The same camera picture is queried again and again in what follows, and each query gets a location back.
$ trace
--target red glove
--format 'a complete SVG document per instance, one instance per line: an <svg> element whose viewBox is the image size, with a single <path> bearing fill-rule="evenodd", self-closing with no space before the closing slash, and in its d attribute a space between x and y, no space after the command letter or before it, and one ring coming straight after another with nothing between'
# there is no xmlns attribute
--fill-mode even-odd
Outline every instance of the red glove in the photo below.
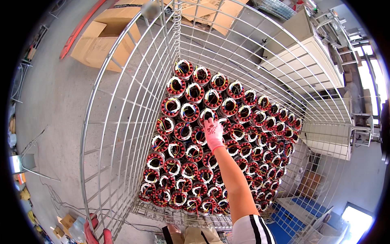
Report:
<svg viewBox="0 0 390 244"><path fill-rule="evenodd" d="M212 118L204 121L204 135L206 136L207 145L212 152L217 147L225 146L222 143L223 127L217 121L213 121Z"/></svg>
<svg viewBox="0 0 390 244"><path fill-rule="evenodd" d="M95 216L92 219L92 226L96 228L96 226L98 226L97 225L98 223L99 221ZM94 235L92 234L91 228L89 228L88 220L86 220L84 224L84 233L85 233L85 239L87 240L88 244L99 244L99 242L95 239ZM112 235L109 229L103 230L103 239L104 239L104 244L112 244Z"/></svg>

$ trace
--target metal wire cage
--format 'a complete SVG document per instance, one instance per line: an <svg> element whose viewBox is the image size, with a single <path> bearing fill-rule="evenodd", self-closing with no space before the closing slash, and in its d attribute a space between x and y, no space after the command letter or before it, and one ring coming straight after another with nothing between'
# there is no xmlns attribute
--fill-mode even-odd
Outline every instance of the metal wire cage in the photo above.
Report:
<svg viewBox="0 0 390 244"><path fill-rule="evenodd" d="M338 169L339 160L348 159L349 150L344 145L349 144L349 101L341 97L332 78L304 45L245 2L161 1L161 13L155 19L144 18L139 12L112 46L90 95L80 148L83 201L90 226L89 213L98 217L99 224L93 232L98 240L102 238L103 228L110 229L115 240L129 213L187 226L232 228L229 217L198 217L157 210L137 198L156 120L161 115L160 103L166 96L165 86L179 59L205 66L213 74L221 72L231 80L239 80L246 89L253 88L258 94L267 95L272 102L279 102L303 119L300 140L282 178L283 192L278 198L293 202L291 196L298 192L296 175L300 168L313 164L310 158L325 159L332 169ZM131 33L134 28L138 28L139 38ZM284 46L278 41L281 34L299 50L291 50L292 45ZM266 45L261 41L264 38L268 39ZM124 42L134 48L121 61L116 54L122 51L119 46ZM273 52L270 45L276 45L279 50ZM262 57L259 53L262 49L276 61ZM120 67L121 72L107 71L112 64ZM335 190L336 182L337 179L331 181L328 192ZM328 192L324 190L321 194L326 199L326 202L322 200L322 206L329 204L331 193ZM320 201L314 195L306 194L306 197ZM299 224L298 221L276 220L276 216L286 212L280 205L267 213L268 223L273 222L269 215L274 216L294 236L304 226L294 228L291 225Z"/></svg>

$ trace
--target window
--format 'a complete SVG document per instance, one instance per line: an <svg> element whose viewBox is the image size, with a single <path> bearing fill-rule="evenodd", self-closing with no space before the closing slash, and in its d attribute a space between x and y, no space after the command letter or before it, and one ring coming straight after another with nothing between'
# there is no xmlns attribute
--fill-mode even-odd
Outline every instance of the window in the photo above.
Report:
<svg viewBox="0 0 390 244"><path fill-rule="evenodd" d="M352 204L347 203L341 217L351 225L349 235L346 233L342 244L356 244L372 223L372 213Z"/></svg>
<svg viewBox="0 0 390 244"><path fill-rule="evenodd" d="M360 57L364 55L364 54L363 54L363 50L362 50L361 47L354 48L353 50L356 51L356 52L358 52L358 55L359 55Z"/></svg>
<svg viewBox="0 0 390 244"><path fill-rule="evenodd" d="M362 82L363 89L369 89L371 95L372 103L372 115L378 115L378 105L376 103L374 83L372 82L372 77L370 74L370 69L368 68L367 61L362 61L361 67L359 67L360 80Z"/></svg>
<svg viewBox="0 0 390 244"><path fill-rule="evenodd" d="M362 43L361 46L355 47L353 50L362 59L362 66L358 68L360 80L363 89L370 90L374 124L378 125L383 104L388 99L383 73L375 53L368 43Z"/></svg>
<svg viewBox="0 0 390 244"><path fill-rule="evenodd" d="M379 67L378 60L371 60L372 67L374 68L375 74L375 83L378 86L378 95L380 98L380 108L383 109L383 104L387 100L386 86L385 86L385 78L383 77L383 73L381 68Z"/></svg>

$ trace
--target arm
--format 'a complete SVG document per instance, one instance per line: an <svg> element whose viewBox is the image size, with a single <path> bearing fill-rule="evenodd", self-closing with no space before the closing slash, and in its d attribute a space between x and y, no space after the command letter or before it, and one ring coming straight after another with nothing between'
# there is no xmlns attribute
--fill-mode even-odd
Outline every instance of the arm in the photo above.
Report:
<svg viewBox="0 0 390 244"><path fill-rule="evenodd" d="M207 144L217 159L227 189L233 225L246 215L259 215L244 174L222 143L222 126L211 118L204 124Z"/></svg>
<svg viewBox="0 0 390 244"><path fill-rule="evenodd" d="M213 153L229 196L233 224L246 215L259 215L246 178L226 148L217 147Z"/></svg>

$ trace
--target white cabinet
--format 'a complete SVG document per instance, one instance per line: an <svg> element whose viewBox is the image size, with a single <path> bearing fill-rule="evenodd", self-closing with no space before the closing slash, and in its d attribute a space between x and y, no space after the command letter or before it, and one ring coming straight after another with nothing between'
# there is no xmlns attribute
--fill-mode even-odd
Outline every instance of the white cabinet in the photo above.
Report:
<svg viewBox="0 0 390 244"><path fill-rule="evenodd" d="M282 27L289 31L305 46L305 48L309 50L317 62L324 68L330 79L323 73L317 62L311 58L296 41L283 31L274 33L271 36L275 36L275 40L288 48L288 50L298 57L304 65L294 58L294 56L291 55L291 53L289 53L284 47L273 40L269 40L269 42L265 45L265 48L270 52L265 50L263 54L269 63L262 61L262 67L266 68L274 76L282 82L285 82L288 86L300 94L306 93L303 89L309 93L314 91L309 84L317 91L331 89L334 87L344 87L343 75L339 73L337 67L333 64L330 58L328 46L323 45L321 42L321 38L315 32L306 11L298 12L292 18L287 20ZM313 72L321 83L317 81L308 69ZM295 73L295 70L303 78L305 78L307 82Z"/></svg>

